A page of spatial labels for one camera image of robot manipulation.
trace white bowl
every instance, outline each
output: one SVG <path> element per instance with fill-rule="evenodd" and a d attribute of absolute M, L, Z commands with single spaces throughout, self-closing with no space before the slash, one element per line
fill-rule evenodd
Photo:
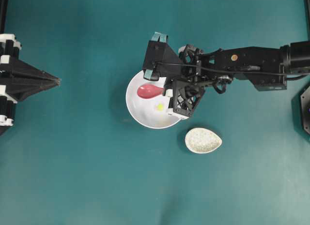
<path fill-rule="evenodd" d="M 154 129 L 163 129 L 171 127 L 180 121 L 178 117 L 166 113 L 170 98 L 159 95 L 154 98 L 143 99 L 137 95 L 137 90 L 141 85 L 148 83 L 164 87 L 165 80 L 165 77 L 161 77 L 158 81 L 145 80 L 143 71 L 140 71 L 128 84 L 126 105 L 131 116 L 141 125 Z"/>
<path fill-rule="evenodd" d="M 208 129 L 194 128 L 186 134 L 185 144 L 192 152 L 205 154 L 221 146 L 222 140 L 217 134 Z"/>

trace screw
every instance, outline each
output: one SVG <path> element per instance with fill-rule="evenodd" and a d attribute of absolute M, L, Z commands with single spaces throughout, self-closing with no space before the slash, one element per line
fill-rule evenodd
<path fill-rule="evenodd" d="M 236 54 L 232 55 L 231 57 L 232 61 L 236 61 L 238 59 L 238 56 Z"/>

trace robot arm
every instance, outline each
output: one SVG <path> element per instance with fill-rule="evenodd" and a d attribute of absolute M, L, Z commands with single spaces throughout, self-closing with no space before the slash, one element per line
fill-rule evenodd
<path fill-rule="evenodd" d="M 170 97 L 167 113 L 181 119 L 192 116 L 206 87 L 224 93 L 236 78 L 251 81 L 258 91 L 286 90 L 287 81 L 310 74 L 310 42 L 292 43 L 279 49 L 219 49 L 208 54 L 186 45 L 177 55 L 166 43 L 167 39 L 166 35 L 155 33 L 142 69 L 145 79 L 157 81 L 166 77 L 163 95 Z"/>
<path fill-rule="evenodd" d="M 21 44 L 4 34 L 8 0 L 0 0 L 0 135 L 13 126 L 16 104 L 60 85 L 60 79 L 19 60 Z"/>

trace red spoon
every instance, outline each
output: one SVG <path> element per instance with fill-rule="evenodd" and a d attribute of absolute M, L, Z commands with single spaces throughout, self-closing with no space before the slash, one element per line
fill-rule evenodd
<path fill-rule="evenodd" d="M 157 87 L 152 84 L 144 84 L 138 88 L 137 95 L 140 98 L 149 99 L 161 95 L 163 91 L 164 88 Z"/>

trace black 3d-printed part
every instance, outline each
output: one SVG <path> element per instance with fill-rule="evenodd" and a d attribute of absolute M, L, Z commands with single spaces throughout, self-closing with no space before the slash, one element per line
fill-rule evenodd
<path fill-rule="evenodd" d="M 310 135 L 310 87 L 300 96 L 301 119 L 304 130 Z"/>

